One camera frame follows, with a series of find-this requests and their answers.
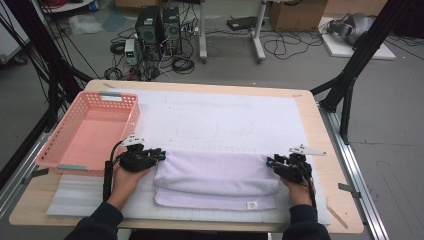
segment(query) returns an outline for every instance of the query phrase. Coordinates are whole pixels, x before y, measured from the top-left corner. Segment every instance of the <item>pink basket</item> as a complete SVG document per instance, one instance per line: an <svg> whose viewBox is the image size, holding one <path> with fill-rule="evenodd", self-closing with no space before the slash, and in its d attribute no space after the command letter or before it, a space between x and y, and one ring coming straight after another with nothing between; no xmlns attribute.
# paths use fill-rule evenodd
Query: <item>pink basket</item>
<svg viewBox="0 0 424 240"><path fill-rule="evenodd" d="M113 146L134 132L139 116L135 94L80 92L35 163L61 174L103 176ZM123 151L119 146L115 156Z"/></svg>

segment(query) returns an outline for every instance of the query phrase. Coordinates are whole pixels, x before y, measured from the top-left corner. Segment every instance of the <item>lavender towel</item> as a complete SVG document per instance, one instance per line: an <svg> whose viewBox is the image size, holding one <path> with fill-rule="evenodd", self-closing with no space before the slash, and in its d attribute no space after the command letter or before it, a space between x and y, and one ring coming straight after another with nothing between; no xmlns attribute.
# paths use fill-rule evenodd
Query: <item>lavender towel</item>
<svg viewBox="0 0 424 240"><path fill-rule="evenodd" d="M167 150L155 177L156 203L170 207L276 208L278 180L266 156Z"/></svg>

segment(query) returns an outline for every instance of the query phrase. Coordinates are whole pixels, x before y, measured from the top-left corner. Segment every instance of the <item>dark sleeve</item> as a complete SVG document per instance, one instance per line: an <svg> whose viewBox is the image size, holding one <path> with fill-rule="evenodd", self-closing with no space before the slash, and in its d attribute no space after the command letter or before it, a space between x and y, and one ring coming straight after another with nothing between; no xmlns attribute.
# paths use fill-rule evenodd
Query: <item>dark sleeve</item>
<svg viewBox="0 0 424 240"><path fill-rule="evenodd" d="M103 202L90 217L81 219L65 240L116 240L116 228L122 219L118 209Z"/></svg>
<svg viewBox="0 0 424 240"><path fill-rule="evenodd" d="M290 227L283 234L283 240L327 240L327 229L318 223L317 210L309 205L290 208Z"/></svg>

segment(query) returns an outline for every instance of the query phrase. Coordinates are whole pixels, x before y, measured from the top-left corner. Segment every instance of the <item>hand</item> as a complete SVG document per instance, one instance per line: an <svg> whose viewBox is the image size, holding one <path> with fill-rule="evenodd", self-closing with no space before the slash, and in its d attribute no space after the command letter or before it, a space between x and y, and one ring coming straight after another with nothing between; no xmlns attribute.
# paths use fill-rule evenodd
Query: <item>hand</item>
<svg viewBox="0 0 424 240"><path fill-rule="evenodd" d="M112 194L110 195L107 202L116 207L119 210L122 210L127 199L134 192L137 187L138 181L149 173L150 169L146 169L140 172L128 172L122 167L119 167L115 170L113 174L113 188Z"/></svg>
<svg viewBox="0 0 424 240"><path fill-rule="evenodd" d="M312 206L312 200L309 196L309 191L306 186L299 183L290 182L289 180L283 177L280 177L280 179L281 181L283 181L284 185L286 185L289 189L290 201L293 206L302 204Z"/></svg>

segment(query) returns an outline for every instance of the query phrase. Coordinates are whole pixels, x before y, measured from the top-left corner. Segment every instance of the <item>wooden tabletop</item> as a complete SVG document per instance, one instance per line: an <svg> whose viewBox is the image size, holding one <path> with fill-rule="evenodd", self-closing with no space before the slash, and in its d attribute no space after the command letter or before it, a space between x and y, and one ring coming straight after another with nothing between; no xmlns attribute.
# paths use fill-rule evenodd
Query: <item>wooden tabletop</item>
<svg viewBox="0 0 424 240"><path fill-rule="evenodd" d="M302 119L305 135L310 146L327 152L323 161L315 162L315 170L325 194L332 224L331 233L361 233L364 230L358 209L349 192L339 190L338 183L346 184L333 145L312 94L307 90L233 87L197 84L174 84L152 82L124 82L92 80L86 90L102 91L110 88L143 89L152 91L177 91L196 93L220 93L234 95L272 96L293 98ZM80 217L47 216L47 209L54 197L60 175L49 173L34 178L23 193L10 215L14 225L75 226ZM269 223L196 222L175 220L125 219L121 228L187 229L211 231L266 231L283 232L287 226Z"/></svg>

